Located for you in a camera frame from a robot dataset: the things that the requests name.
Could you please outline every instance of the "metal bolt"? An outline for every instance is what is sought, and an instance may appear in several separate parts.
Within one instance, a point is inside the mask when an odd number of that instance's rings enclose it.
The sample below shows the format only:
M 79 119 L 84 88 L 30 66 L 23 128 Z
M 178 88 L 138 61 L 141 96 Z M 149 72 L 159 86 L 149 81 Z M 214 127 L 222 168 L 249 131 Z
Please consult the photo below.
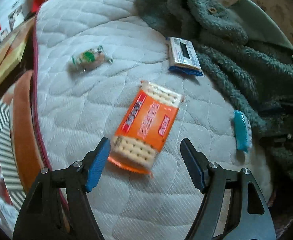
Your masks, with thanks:
M 217 168 L 217 163 L 215 163 L 215 162 L 211 162 L 211 163 L 209 163 L 209 166 L 210 166 L 211 168 L 216 169 L 216 168 Z
M 79 168 L 82 166 L 82 161 L 76 161 L 74 164 L 73 164 L 74 167 L 76 168 Z
M 246 175 L 249 175 L 251 173 L 251 171 L 248 168 L 244 168 L 242 171 Z
M 41 169 L 42 174 L 48 173 L 48 171 L 49 171 L 49 168 L 47 168 L 47 167 L 44 167 Z

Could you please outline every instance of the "cracker package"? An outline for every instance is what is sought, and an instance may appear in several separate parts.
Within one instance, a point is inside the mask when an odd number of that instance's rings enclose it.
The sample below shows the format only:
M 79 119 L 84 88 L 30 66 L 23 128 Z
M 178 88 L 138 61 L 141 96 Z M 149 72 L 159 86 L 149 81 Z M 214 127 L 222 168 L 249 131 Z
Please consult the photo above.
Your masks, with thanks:
M 108 160 L 128 171 L 151 174 L 182 101 L 182 95 L 142 81 L 111 140 Z

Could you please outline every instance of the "fuzzy fabric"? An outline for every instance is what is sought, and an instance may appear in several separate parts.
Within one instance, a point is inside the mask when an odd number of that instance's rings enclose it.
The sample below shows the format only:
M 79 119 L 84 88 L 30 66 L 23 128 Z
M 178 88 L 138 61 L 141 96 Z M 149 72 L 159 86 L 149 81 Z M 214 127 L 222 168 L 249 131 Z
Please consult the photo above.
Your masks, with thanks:
M 139 16 L 165 37 L 192 41 L 202 70 L 244 112 L 253 131 L 270 133 L 259 109 L 293 97 L 293 64 L 283 51 L 248 41 L 244 28 L 217 0 L 136 0 L 135 5 Z M 217 12 L 210 13 L 210 7 Z

